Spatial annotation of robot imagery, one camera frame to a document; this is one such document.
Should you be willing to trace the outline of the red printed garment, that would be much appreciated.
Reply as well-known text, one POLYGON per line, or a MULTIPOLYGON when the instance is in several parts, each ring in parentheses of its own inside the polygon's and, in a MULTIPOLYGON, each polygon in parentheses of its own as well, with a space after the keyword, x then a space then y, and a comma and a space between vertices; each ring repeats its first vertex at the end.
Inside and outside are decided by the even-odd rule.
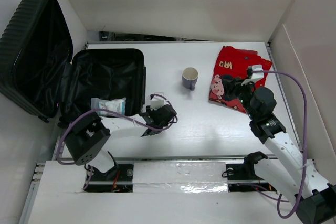
POLYGON ((247 78, 247 69, 252 65, 262 65, 264 70, 270 70, 272 62, 259 56, 257 51, 224 46, 219 52, 214 66, 209 100, 245 113, 238 99, 229 100, 225 98, 224 81, 234 78, 247 78))

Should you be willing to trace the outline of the white tissue packet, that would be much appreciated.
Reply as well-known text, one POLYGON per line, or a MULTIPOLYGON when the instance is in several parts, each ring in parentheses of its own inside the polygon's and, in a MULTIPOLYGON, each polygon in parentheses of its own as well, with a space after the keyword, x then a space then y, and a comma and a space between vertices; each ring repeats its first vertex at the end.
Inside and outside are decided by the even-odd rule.
POLYGON ((125 115, 126 98, 103 100, 99 98, 91 98, 91 109, 106 109, 125 115))

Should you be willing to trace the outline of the purple ceramic mug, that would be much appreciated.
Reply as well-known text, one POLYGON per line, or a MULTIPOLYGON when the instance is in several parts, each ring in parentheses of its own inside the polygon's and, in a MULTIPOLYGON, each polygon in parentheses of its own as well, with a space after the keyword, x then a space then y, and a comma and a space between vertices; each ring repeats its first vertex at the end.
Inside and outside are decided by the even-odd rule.
POLYGON ((183 87, 191 91, 194 91, 197 80, 198 80, 198 71, 195 68, 188 67, 183 70, 182 73, 183 87))

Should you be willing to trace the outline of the black hard-shell suitcase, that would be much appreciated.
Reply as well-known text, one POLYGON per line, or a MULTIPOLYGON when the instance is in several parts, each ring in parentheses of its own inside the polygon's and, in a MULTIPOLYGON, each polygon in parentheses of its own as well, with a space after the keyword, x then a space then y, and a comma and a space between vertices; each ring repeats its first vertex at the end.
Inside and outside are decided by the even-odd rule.
POLYGON ((43 121, 61 113, 73 122, 91 99, 125 99, 125 114, 141 112, 144 54, 135 48, 73 52, 57 0, 21 0, 1 36, 1 93, 43 121))

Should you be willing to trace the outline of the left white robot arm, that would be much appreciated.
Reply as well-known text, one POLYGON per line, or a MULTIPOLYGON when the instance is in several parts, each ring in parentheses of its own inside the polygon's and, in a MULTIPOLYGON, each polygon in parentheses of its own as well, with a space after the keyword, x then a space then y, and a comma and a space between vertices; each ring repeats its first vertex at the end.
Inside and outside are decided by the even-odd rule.
POLYGON ((112 118, 106 118, 108 126, 104 126, 98 112, 106 111, 97 109, 80 116, 64 137, 75 165, 83 165, 91 178, 98 181, 112 181, 120 170, 112 153, 102 150, 108 139, 154 136, 177 122, 177 112, 168 104, 158 109, 147 106, 145 112, 132 117, 113 112, 112 118))

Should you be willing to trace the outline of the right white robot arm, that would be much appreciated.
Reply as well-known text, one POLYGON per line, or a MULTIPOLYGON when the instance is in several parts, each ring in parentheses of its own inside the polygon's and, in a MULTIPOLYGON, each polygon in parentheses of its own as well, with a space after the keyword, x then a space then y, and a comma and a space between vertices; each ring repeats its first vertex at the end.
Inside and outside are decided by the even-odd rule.
POLYGON ((273 110, 276 100, 266 87, 252 80, 223 80, 224 94, 238 99, 248 114, 254 136, 280 161, 280 169, 262 152, 244 158, 243 174, 271 184, 292 205, 302 223, 323 223, 335 217, 335 185, 319 174, 312 161, 304 158, 273 110))

